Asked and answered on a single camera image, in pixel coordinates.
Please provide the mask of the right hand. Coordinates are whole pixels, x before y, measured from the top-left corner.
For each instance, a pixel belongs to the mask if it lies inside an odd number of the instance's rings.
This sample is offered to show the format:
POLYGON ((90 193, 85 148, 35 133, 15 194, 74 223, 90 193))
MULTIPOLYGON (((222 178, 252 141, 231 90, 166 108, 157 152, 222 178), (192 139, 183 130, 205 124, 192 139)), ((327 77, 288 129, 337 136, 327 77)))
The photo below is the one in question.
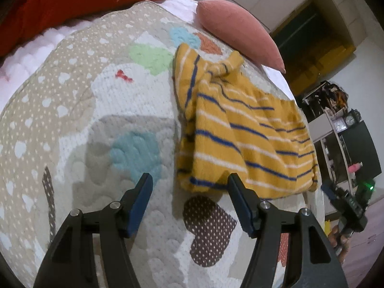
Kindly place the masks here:
POLYGON ((344 264, 350 249, 350 238, 344 235, 340 236, 338 226, 334 226, 328 235, 328 240, 333 248, 341 247, 341 251, 337 256, 340 264, 344 264))

